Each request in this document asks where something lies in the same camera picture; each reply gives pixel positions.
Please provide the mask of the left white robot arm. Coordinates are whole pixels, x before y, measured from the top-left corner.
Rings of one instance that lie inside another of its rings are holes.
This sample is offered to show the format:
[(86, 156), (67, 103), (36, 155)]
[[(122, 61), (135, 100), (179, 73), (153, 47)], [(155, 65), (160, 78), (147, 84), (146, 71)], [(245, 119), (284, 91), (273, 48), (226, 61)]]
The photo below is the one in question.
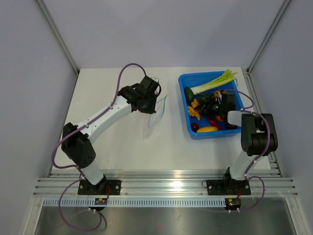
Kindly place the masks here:
[(95, 162), (92, 145), (103, 132), (130, 113), (154, 114), (160, 93), (159, 80), (145, 76), (140, 83), (121, 88), (108, 106), (90, 118), (77, 125), (69, 122), (63, 128), (63, 136), (70, 136), (61, 144), (61, 149), (82, 172), (93, 194), (102, 194), (106, 183), (105, 175)]

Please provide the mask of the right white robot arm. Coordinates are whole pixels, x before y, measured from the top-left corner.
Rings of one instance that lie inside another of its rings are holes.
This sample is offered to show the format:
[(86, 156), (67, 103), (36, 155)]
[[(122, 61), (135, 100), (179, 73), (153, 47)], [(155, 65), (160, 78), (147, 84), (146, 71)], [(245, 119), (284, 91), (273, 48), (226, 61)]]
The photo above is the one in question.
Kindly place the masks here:
[(272, 114), (254, 112), (253, 105), (236, 110), (235, 93), (236, 90), (231, 89), (216, 91), (203, 96), (198, 107), (204, 117), (219, 116), (227, 128), (241, 129), (242, 151), (234, 164), (227, 168), (222, 179), (207, 180), (210, 195), (220, 195), (223, 192), (229, 195), (238, 192), (249, 195), (249, 171), (262, 157), (276, 151), (278, 147)]

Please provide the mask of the blue plastic tray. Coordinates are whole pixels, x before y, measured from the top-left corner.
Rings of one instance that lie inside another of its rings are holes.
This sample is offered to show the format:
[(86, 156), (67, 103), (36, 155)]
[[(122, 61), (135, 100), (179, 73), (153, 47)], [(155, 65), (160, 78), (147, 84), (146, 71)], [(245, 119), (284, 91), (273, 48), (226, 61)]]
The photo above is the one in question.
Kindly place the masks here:
[(197, 120), (195, 117), (191, 117), (188, 114), (187, 106), (190, 105), (185, 97), (184, 88), (185, 87), (196, 87), (207, 82), (210, 82), (223, 74), (223, 71), (211, 71), (211, 72), (197, 72), (197, 73), (186, 73), (182, 74), (178, 78), (182, 105), (184, 110), (184, 116), (186, 120), (186, 128), (190, 135), (190, 137), (194, 140), (202, 140), (202, 139), (212, 139), (212, 138), (225, 138), (231, 137), (239, 134), (241, 132), (241, 128), (237, 127), (236, 129), (225, 129), (225, 124), (223, 122), (218, 122), (221, 130), (215, 132), (204, 132), (204, 133), (196, 133), (192, 130), (191, 124), (196, 123), (199, 127), (206, 127), (209, 125), (209, 122), (201, 118), (201, 120)]

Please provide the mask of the clear zip top bag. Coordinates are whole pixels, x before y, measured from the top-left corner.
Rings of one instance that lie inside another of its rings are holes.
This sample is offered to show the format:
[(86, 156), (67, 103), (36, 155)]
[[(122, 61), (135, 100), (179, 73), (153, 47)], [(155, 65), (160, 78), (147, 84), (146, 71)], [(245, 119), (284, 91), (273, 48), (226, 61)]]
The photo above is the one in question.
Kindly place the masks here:
[(156, 112), (150, 114), (143, 124), (143, 139), (150, 140), (158, 131), (161, 120), (165, 113), (165, 106), (168, 95), (156, 102)]

